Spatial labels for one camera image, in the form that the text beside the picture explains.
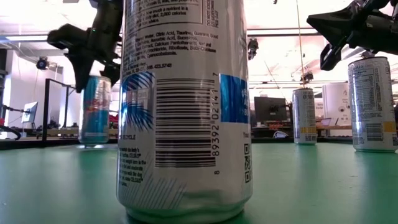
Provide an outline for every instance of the green table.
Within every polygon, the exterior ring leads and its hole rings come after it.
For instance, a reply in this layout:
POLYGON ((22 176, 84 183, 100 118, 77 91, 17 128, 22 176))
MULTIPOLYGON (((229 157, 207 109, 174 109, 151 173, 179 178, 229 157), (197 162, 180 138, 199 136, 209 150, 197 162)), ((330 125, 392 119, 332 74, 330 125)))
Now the green table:
MULTIPOLYGON (((116 146, 0 152, 0 224, 138 223, 116 200, 116 146)), ((398 155, 253 144, 254 195, 226 223, 398 223, 398 155)))

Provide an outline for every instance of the energy drink can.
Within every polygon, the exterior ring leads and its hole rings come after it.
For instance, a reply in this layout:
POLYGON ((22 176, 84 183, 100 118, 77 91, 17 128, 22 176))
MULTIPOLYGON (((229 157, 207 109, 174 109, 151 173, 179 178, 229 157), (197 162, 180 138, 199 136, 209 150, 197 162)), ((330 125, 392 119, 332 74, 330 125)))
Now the energy drink can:
POLYGON ((348 76, 354 148, 395 152, 398 142, 387 58, 355 61, 348 65, 348 76))
POLYGON ((309 88, 293 91, 294 143, 316 144, 317 126, 313 90, 309 88))
POLYGON ((237 215, 252 194, 243 0, 125 9, 119 201, 147 223, 237 215))
POLYGON ((90 76, 81 93, 79 141, 82 144, 101 144, 109 140, 109 105, 111 80, 90 76))

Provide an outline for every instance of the blue palm leaf graphic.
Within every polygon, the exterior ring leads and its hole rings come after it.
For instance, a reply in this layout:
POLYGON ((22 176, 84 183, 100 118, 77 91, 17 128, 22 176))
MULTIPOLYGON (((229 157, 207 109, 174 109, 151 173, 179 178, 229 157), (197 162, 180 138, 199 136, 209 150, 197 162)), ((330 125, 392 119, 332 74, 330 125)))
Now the blue palm leaf graphic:
POLYGON ((122 121, 127 122, 129 126, 133 126, 140 131, 152 129, 153 116, 141 104, 122 103, 121 111, 122 121))
POLYGON ((154 75, 150 72, 140 72, 132 74, 123 79, 123 92, 129 90, 138 90, 141 88, 149 88, 152 85, 154 75))

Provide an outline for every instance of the ceiling light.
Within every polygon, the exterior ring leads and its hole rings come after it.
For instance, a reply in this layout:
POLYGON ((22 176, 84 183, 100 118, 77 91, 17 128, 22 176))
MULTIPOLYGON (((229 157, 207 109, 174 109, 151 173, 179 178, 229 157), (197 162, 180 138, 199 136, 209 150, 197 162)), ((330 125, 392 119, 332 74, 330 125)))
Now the ceiling light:
MULTIPOLYGON (((300 29, 301 34, 318 34, 316 29, 300 29)), ((248 35, 267 36, 267 35, 298 35, 299 29, 249 29, 248 35)))
POLYGON ((47 35, 8 35, 0 36, 0 43, 10 42, 46 42, 47 35))

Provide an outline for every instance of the qr code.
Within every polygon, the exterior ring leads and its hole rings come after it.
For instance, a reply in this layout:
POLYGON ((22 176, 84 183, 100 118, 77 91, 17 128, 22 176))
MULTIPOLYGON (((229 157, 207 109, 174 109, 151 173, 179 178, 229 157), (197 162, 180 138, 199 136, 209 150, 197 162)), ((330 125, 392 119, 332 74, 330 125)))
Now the qr code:
POLYGON ((392 145, 393 145, 393 146, 398 146, 398 139, 397 139, 397 137, 392 137, 392 145))
POLYGON ((250 154, 250 146, 249 144, 244 145, 244 154, 249 155, 250 154))
POLYGON ((245 171, 244 180, 246 183, 248 183, 252 179, 250 145, 245 144, 243 146, 243 149, 244 149, 244 171, 245 171))
POLYGON ((245 183, 249 183, 251 179, 252 179, 252 172, 251 172, 251 170, 250 170, 250 171, 246 171, 246 172, 244 173, 244 181, 245 181, 245 183))

